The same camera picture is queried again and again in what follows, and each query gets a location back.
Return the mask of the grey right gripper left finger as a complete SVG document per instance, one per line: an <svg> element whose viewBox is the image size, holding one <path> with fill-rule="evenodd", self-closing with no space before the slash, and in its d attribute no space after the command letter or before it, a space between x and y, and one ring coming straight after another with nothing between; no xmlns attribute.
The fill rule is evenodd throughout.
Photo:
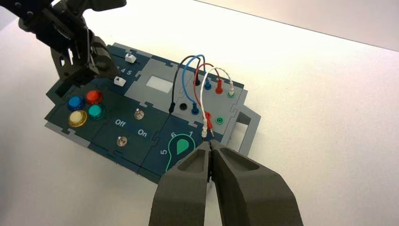
<svg viewBox="0 0 399 226"><path fill-rule="evenodd" d="M161 177L149 225L204 225L210 154L210 143L204 141Z"/></svg>

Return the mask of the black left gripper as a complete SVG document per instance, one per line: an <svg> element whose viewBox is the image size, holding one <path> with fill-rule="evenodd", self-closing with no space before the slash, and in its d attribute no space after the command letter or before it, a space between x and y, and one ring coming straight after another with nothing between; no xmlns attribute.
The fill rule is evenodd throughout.
<svg viewBox="0 0 399 226"><path fill-rule="evenodd" d="M91 32L83 18L92 0L19 0L19 26L50 47L59 78L81 87L99 78L114 79L120 72L105 42Z"/></svg>

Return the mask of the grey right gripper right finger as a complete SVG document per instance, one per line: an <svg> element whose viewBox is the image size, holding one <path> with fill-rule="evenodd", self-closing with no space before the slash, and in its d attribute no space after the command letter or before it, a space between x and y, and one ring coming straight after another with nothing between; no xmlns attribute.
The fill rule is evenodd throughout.
<svg viewBox="0 0 399 226"><path fill-rule="evenodd" d="M217 141L210 147L222 225L303 225L295 195L279 173Z"/></svg>

